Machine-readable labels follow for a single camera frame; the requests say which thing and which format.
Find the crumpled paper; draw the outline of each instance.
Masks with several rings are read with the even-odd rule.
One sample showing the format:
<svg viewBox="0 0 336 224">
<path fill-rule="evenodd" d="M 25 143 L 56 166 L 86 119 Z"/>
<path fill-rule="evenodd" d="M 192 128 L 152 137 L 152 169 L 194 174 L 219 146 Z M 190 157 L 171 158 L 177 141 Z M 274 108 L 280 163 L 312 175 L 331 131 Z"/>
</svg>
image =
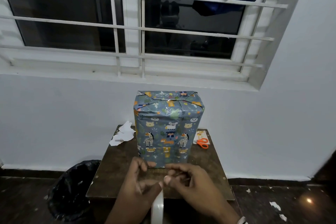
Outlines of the crumpled paper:
<svg viewBox="0 0 336 224">
<path fill-rule="evenodd" d="M 110 141 L 111 146 L 116 146 L 122 142 L 129 141 L 134 138 L 134 130 L 131 129 L 132 122 L 126 121 L 124 125 L 119 128 L 119 131 L 116 135 L 112 137 Z"/>
</svg>

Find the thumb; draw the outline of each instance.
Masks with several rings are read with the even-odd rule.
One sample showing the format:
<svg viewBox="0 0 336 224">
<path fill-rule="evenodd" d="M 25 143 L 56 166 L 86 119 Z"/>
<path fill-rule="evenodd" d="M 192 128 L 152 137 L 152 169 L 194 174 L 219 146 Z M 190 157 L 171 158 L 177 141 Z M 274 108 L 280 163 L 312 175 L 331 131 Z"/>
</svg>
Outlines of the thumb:
<svg viewBox="0 0 336 224">
<path fill-rule="evenodd" d="M 180 183 L 179 180 L 177 180 L 175 177 L 166 175 L 165 178 L 163 179 L 165 184 L 168 186 L 174 188 L 177 190 L 178 193 L 181 194 L 182 197 L 187 197 L 188 193 L 188 187 L 184 186 L 182 183 Z"/>
<path fill-rule="evenodd" d="M 163 184 L 162 182 L 157 182 L 156 184 L 154 184 L 149 191 L 144 195 L 144 197 L 146 198 L 146 201 L 152 205 L 152 203 L 154 202 L 154 200 L 156 199 L 156 197 L 160 194 L 161 190 L 162 190 Z"/>
</svg>

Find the animal print wrapping paper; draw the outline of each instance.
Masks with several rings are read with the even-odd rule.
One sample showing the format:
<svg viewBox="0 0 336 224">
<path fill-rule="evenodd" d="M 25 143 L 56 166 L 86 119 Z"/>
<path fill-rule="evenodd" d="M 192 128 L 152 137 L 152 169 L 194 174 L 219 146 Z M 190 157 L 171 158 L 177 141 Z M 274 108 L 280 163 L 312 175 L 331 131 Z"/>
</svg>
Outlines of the animal print wrapping paper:
<svg viewBox="0 0 336 224">
<path fill-rule="evenodd" d="M 186 163 L 204 112 L 195 91 L 138 91 L 134 102 L 138 154 L 164 168 Z"/>
</svg>

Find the white window frame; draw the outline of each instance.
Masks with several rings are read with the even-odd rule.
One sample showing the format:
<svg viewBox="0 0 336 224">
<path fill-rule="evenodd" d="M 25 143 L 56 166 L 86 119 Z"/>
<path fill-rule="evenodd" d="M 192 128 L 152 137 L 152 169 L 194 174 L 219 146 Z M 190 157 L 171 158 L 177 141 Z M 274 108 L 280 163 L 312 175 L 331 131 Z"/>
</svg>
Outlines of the white window frame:
<svg viewBox="0 0 336 224">
<path fill-rule="evenodd" d="M 6 36 L 0 39 L 0 58 L 12 66 L 20 66 L 23 61 L 57 62 L 58 64 L 84 64 L 98 67 L 109 66 L 108 71 L 115 72 L 118 77 L 123 76 L 122 73 L 136 74 L 142 78 L 145 78 L 146 75 L 157 76 L 160 74 L 161 76 L 180 76 L 238 82 L 246 82 L 250 77 L 252 69 L 266 71 L 264 64 L 255 63 L 258 53 L 260 52 L 260 42 L 267 41 L 272 44 L 272 42 L 275 41 L 274 37 L 264 36 L 270 24 L 271 17 L 274 16 L 273 11 L 280 10 L 278 13 L 281 13 L 282 11 L 288 10 L 288 4 L 285 2 L 279 4 L 277 0 L 257 0 L 256 2 L 201 0 L 248 5 L 245 9 L 238 35 L 201 33 L 202 35 L 207 34 L 237 38 L 231 59 L 214 59 L 145 53 L 145 30 L 181 33 L 181 31 L 177 30 L 145 28 L 145 0 L 123 0 L 124 26 L 116 25 L 114 0 L 111 0 L 113 25 L 17 17 L 12 15 L 8 1 L 5 1 L 7 5 L 6 3 L 0 5 L 0 30 L 2 33 L 8 32 L 8 34 L 3 34 Z M 25 47 L 15 19 L 114 28 L 116 52 Z M 259 25 L 262 25 L 264 31 L 257 32 Z M 125 30 L 126 54 L 119 53 L 118 36 L 116 34 L 117 28 Z M 191 31 L 184 31 L 183 33 L 197 34 L 197 32 Z"/>
</svg>

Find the orange scissors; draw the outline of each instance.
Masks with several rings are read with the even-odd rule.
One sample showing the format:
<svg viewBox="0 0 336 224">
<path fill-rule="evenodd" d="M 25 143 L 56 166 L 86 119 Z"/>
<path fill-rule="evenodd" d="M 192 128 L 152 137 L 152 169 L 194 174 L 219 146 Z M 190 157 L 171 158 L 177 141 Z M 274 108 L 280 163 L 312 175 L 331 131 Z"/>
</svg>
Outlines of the orange scissors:
<svg viewBox="0 0 336 224">
<path fill-rule="evenodd" d="M 197 140 L 197 144 L 201 146 L 203 149 L 208 149 L 209 148 L 209 145 L 207 145 L 208 141 L 209 141 L 208 139 L 202 138 L 202 139 Z"/>
</svg>

